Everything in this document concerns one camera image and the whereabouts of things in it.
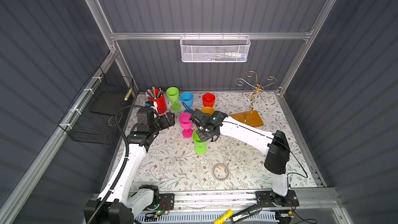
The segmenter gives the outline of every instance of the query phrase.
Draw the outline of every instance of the orange wooden board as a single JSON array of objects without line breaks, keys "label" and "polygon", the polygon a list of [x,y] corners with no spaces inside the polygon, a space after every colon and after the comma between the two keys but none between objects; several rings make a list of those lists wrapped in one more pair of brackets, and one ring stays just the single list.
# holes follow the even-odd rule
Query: orange wooden board
[{"label": "orange wooden board", "polygon": [[261,120],[260,115],[258,115],[257,111],[253,111],[252,113],[250,112],[242,112],[242,113],[236,113],[230,115],[233,119],[244,123],[246,125],[249,125],[251,127],[261,127],[264,125],[263,121]]}]

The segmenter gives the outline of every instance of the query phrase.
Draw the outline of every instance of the gray wall panel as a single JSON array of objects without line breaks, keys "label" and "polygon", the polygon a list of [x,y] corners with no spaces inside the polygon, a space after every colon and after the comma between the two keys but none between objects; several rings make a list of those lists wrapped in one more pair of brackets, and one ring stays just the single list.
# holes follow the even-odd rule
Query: gray wall panel
[{"label": "gray wall panel", "polygon": [[113,32],[303,32],[325,0],[99,0]]},{"label": "gray wall panel", "polygon": [[248,61],[243,63],[184,63],[177,40],[120,40],[118,41],[137,86],[145,91],[152,86],[166,89],[171,86],[189,90],[245,90],[235,80],[246,77],[253,70],[259,83],[266,85],[266,77],[278,82],[266,89],[275,89],[285,77],[290,64],[302,45],[301,40],[253,40]]},{"label": "gray wall panel", "polygon": [[398,0],[338,0],[286,100],[355,223],[398,211]]},{"label": "gray wall panel", "polygon": [[[1,206],[109,49],[84,0],[0,0],[0,39]],[[67,139],[14,223],[80,222],[114,149]]]}]

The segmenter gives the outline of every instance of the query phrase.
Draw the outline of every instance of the white mesh basket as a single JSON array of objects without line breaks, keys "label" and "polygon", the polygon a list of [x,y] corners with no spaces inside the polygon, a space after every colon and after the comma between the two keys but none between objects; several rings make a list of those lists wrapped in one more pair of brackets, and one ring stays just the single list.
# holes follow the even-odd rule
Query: white mesh basket
[{"label": "white mesh basket", "polygon": [[196,39],[181,36],[183,62],[246,62],[249,54],[249,36],[215,37],[202,35]]}]

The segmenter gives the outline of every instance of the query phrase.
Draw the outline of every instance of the floral tablecloth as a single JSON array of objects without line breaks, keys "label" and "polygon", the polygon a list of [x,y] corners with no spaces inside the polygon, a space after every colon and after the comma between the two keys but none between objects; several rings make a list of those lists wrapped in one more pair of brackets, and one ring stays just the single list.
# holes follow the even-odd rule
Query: floral tablecloth
[{"label": "floral tablecloth", "polygon": [[[194,94],[192,109],[203,107],[202,95],[203,93]],[[241,93],[215,93],[215,96],[214,109],[227,114],[246,112],[250,104],[242,98]],[[143,105],[145,101],[147,101],[145,95],[138,95],[136,104]],[[171,111],[172,103],[167,99],[166,102],[167,110]],[[308,178],[290,175],[291,187],[316,187],[279,103],[266,105],[260,100],[255,103],[254,109],[264,122],[264,125],[258,128],[271,132],[283,131],[292,152],[308,173]],[[271,175],[263,165],[266,156],[246,143],[221,135],[216,142],[207,142],[205,154],[196,154],[192,138],[182,136],[183,129],[178,117],[184,110],[182,106],[180,111],[174,112],[176,124],[162,130],[152,143],[137,170],[130,188],[131,192],[136,192],[144,184],[157,185],[160,191],[268,189],[272,187]],[[132,112],[126,134],[137,121],[136,112],[137,109]],[[122,157],[123,150],[124,143],[120,146],[112,173]],[[224,181],[217,180],[213,176],[213,167],[218,163],[225,164],[229,169],[229,177]],[[299,163],[291,155],[287,171],[304,174]]]}]

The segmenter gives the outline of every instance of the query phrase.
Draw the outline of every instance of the black handheld tool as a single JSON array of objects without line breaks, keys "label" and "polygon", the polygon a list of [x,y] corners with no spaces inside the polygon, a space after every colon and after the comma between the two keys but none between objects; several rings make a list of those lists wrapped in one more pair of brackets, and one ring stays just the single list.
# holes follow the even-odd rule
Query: black handheld tool
[{"label": "black handheld tool", "polygon": [[248,207],[247,209],[244,209],[240,211],[239,213],[234,214],[231,216],[231,222],[232,224],[238,223],[246,218],[249,218],[252,215],[255,215],[256,213],[260,212],[262,210],[262,207],[260,204],[253,205],[251,207]]}]

